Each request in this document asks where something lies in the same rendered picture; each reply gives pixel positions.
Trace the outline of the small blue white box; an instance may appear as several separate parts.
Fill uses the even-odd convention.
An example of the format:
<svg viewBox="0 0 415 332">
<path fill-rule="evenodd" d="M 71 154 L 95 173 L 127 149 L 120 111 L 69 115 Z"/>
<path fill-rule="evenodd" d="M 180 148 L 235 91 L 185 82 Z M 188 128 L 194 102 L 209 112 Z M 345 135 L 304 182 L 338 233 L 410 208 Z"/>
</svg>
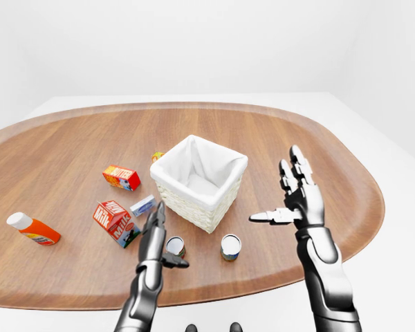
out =
<svg viewBox="0 0 415 332">
<path fill-rule="evenodd" d="M 149 211 L 151 208 L 156 206 L 156 199 L 152 194 L 144 198 L 143 200 L 135 203 L 130 207 L 131 212 L 134 216 L 140 216 L 141 214 Z"/>
</svg>

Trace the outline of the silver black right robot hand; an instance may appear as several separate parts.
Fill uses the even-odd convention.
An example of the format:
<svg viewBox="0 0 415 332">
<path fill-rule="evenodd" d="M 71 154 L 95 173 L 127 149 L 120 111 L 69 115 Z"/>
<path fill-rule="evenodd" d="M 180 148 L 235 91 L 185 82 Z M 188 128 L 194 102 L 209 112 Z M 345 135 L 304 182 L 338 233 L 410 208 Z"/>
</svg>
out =
<svg viewBox="0 0 415 332">
<path fill-rule="evenodd" d="M 324 225 L 324 201 L 318 185 L 312 179 L 312 169 L 300 148 L 293 145 L 286 160 L 279 163 L 280 185 L 285 191 L 284 207 L 249 216 L 256 223 L 271 225 L 294 223 L 297 229 Z"/>
</svg>

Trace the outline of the red butter box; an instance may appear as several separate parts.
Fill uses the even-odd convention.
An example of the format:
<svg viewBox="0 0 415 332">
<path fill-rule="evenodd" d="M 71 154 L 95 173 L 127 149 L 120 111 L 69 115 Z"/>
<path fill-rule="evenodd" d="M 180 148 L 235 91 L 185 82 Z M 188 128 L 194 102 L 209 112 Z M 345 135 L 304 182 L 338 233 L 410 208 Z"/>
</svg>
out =
<svg viewBox="0 0 415 332">
<path fill-rule="evenodd" d="M 137 172 L 125 167 L 110 165 L 102 174 L 110 185 L 125 190 L 134 191 L 141 184 Z"/>
</svg>

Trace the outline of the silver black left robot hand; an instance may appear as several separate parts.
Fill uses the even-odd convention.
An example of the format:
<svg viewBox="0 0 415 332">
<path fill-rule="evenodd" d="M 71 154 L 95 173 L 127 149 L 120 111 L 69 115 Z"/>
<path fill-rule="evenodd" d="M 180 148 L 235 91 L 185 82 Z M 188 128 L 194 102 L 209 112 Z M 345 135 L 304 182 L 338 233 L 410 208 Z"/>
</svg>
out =
<svg viewBox="0 0 415 332">
<path fill-rule="evenodd" d="M 138 251 L 138 265 L 136 272 L 145 269 L 146 263 L 158 263 L 159 268 L 188 268 L 188 261 L 183 258 L 163 252 L 165 244 L 166 229 L 164 201 L 158 204 L 155 212 L 151 212 L 147 217 L 147 222 L 142 231 L 142 238 Z"/>
</svg>

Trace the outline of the red green labelled tin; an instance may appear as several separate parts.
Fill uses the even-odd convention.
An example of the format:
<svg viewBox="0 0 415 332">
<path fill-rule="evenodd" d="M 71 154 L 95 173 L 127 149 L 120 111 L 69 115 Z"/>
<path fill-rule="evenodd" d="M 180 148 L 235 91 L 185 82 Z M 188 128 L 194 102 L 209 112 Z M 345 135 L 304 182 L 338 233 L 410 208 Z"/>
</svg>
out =
<svg viewBox="0 0 415 332">
<path fill-rule="evenodd" d="M 167 240 L 165 249 L 168 253 L 183 258 L 185 256 L 185 243 L 181 237 L 171 237 Z"/>
</svg>

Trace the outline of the blue yellow labelled tin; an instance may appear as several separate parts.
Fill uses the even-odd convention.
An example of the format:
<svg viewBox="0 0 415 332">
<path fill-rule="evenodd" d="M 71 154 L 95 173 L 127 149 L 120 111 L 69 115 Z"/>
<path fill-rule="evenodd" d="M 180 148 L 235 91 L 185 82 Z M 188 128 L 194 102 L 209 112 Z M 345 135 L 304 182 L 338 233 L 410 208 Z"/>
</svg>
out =
<svg viewBox="0 0 415 332">
<path fill-rule="evenodd" d="M 234 261 L 240 253 L 241 240 L 235 234 L 227 234 L 221 240 L 221 256 L 226 261 Z"/>
</svg>

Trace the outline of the red milk carton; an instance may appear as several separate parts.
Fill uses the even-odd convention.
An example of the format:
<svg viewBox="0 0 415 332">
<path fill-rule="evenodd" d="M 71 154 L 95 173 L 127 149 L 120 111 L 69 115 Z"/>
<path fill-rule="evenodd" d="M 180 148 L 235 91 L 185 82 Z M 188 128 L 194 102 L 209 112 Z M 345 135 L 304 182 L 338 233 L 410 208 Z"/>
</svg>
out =
<svg viewBox="0 0 415 332">
<path fill-rule="evenodd" d="M 140 229 L 132 221 L 128 211 L 115 201 L 98 203 L 93 219 L 122 248 L 126 248 L 140 234 Z"/>
</svg>

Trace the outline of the white lined wicker basket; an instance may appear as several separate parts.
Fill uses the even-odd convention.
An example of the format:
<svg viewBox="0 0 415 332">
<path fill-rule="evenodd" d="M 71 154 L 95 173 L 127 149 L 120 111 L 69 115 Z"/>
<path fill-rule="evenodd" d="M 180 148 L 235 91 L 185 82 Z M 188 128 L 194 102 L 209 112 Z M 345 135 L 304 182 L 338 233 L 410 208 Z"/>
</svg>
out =
<svg viewBox="0 0 415 332">
<path fill-rule="evenodd" d="M 150 167 L 168 208 L 211 234 L 236 199 L 248 157 L 189 135 Z"/>
</svg>

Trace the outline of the orange bottle with white cap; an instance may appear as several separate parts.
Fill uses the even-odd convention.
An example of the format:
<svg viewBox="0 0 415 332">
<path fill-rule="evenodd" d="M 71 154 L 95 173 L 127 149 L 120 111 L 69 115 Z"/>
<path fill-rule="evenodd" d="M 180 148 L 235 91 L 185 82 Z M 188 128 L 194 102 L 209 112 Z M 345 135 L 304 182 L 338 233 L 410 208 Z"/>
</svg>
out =
<svg viewBox="0 0 415 332">
<path fill-rule="evenodd" d="M 56 244 L 61 238 L 60 233 L 45 223 L 27 216 L 23 212 L 11 214 L 7 218 L 6 223 L 16 228 L 22 235 L 27 236 L 42 246 Z"/>
</svg>

